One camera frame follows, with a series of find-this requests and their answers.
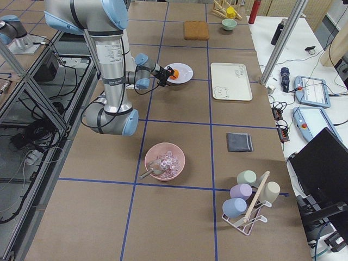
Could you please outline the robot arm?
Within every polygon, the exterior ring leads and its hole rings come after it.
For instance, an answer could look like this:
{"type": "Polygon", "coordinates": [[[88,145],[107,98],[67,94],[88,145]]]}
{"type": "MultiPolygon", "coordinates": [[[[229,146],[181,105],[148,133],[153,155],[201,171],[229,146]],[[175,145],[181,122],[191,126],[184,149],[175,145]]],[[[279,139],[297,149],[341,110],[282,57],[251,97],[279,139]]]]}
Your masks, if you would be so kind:
{"type": "Polygon", "coordinates": [[[88,32],[94,41],[94,63],[100,68],[104,92],[85,108],[81,122],[100,134],[133,135],[139,113],[126,94],[121,41],[128,26],[124,1],[46,1],[45,19],[62,32],[88,32]]]}
{"type": "Polygon", "coordinates": [[[154,76],[159,86],[166,86],[170,76],[174,76],[174,69],[170,66],[163,68],[148,55],[140,53],[135,57],[134,72],[126,72],[126,85],[134,85],[136,89],[147,89],[150,85],[150,76],[154,76]]]}

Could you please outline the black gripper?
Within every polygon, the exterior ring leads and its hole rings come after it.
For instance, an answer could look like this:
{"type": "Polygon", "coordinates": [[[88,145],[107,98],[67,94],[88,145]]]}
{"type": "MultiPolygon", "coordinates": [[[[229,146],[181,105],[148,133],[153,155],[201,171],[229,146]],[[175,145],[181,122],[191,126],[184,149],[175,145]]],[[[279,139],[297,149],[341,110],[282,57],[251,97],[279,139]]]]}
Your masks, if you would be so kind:
{"type": "Polygon", "coordinates": [[[164,69],[163,67],[160,67],[158,71],[156,71],[156,74],[154,75],[156,79],[158,80],[159,86],[165,86],[167,84],[167,80],[170,77],[170,75],[174,75],[175,70],[171,67],[168,67],[167,69],[164,69]]]}

